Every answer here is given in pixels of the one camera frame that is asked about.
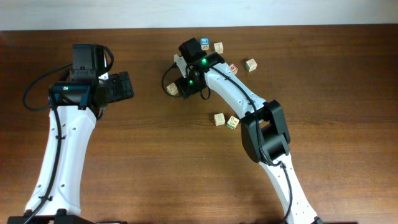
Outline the green edged picture block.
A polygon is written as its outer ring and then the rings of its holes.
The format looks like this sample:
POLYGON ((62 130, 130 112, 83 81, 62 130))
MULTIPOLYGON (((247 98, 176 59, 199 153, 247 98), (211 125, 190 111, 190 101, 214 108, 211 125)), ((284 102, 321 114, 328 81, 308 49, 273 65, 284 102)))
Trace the green edged picture block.
POLYGON ((229 118, 229 120, 227 121, 226 126, 231 128, 231 129, 236 129, 238 124, 239 124, 239 119, 234 117, 234 116, 231 116, 229 118))

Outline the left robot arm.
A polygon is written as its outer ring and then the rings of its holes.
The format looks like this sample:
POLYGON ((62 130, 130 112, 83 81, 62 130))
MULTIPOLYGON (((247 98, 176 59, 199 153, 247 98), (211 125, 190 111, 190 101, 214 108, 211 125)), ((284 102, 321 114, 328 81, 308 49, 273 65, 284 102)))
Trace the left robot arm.
POLYGON ((81 217, 80 186, 91 134, 110 103, 134 97, 128 72, 111 74, 114 55, 98 44, 75 44, 73 62, 49 87, 50 129, 34 192, 10 224, 88 223, 81 217))

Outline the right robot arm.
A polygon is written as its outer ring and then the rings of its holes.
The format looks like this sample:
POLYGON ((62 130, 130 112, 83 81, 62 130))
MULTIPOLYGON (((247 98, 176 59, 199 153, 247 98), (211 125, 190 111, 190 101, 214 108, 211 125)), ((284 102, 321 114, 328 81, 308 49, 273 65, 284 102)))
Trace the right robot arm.
POLYGON ((182 73, 176 81, 180 97, 187 99, 204 89, 219 94, 239 118, 246 154, 270 178, 284 210, 283 222, 321 223, 295 174, 290 134, 280 103, 253 93, 219 53, 206 53, 196 38, 183 42, 178 49, 174 64, 182 73))

